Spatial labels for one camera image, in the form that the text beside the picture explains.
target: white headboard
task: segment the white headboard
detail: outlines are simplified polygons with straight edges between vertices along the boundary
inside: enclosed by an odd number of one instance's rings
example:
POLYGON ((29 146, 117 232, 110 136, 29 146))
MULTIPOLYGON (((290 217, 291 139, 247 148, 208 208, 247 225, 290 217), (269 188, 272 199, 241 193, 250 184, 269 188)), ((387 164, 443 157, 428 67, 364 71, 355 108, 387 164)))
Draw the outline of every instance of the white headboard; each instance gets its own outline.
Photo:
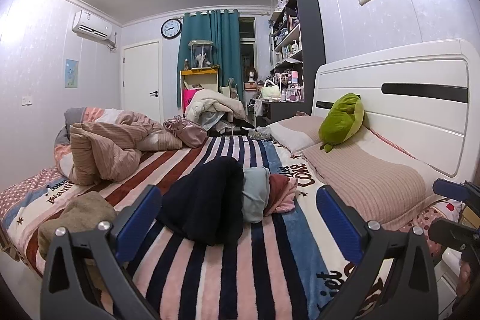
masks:
POLYGON ((430 41, 322 65, 313 115, 360 95, 364 125, 455 182, 473 180, 480 150, 480 56, 465 40, 430 41))

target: curtain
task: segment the curtain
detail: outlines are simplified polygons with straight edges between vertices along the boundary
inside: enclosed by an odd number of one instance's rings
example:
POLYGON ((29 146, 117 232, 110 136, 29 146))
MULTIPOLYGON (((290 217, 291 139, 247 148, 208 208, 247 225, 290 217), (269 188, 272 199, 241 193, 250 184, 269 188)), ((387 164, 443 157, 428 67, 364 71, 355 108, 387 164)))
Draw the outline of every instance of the curtain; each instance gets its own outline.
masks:
POLYGON ((177 62, 177 105, 181 107, 180 71, 183 70, 185 59, 190 63, 191 51, 188 43, 191 40, 213 41, 213 64, 219 64, 218 82, 226 86, 229 77, 233 77, 237 84, 240 100, 243 100, 242 65, 240 57, 239 13, 234 10, 229 13, 225 10, 212 10, 206 15, 197 12, 194 16, 186 13, 183 17, 183 27, 180 37, 180 47, 177 62))

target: metal screw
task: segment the metal screw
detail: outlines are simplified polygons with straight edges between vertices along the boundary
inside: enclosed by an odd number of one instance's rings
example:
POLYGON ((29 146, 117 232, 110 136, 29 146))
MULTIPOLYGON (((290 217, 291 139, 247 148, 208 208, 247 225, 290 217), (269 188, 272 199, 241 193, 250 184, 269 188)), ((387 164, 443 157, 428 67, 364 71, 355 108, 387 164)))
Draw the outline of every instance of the metal screw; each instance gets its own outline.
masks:
POLYGON ((110 222, 109 221, 100 221, 97 225, 97 228, 100 230, 100 231, 107 231, 108 229, 110 229, 110 222))
POLYGON ((378 231, 381 228, 380 223, 375 220, 368 221, 367 226, 372 231, 378 231))
POLYGON ((56 236, 63 236, 66 233, 67 233, 67 228, 65 228, 64 226, 61 226, 55 230, 56 236))
POLYGON ((417 236, 422 236, 423 235, 423 229, 419 226, 414 226, 413 227, 413 233, 416 234, 417 236))

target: green cushion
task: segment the green cushion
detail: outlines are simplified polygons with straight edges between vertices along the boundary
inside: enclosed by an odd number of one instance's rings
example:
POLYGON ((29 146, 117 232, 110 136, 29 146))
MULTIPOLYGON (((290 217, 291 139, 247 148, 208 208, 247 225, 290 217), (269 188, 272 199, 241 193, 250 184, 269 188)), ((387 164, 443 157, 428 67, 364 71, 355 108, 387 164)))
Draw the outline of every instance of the green cushion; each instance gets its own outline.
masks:
POLYGON ((357 133, 362 122, 363 104, 358 95, 346 94, 335 101, 318 130, 325 152, 357 133))

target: door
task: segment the door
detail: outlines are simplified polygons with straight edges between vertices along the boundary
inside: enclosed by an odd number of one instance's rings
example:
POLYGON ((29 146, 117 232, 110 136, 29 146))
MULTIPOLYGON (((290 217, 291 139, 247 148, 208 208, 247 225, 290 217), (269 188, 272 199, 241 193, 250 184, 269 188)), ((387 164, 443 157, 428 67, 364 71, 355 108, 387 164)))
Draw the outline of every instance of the door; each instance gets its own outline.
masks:
POLYGON ((162 121, 159 42, 126 48, 123 63, 123 110, 162 121))

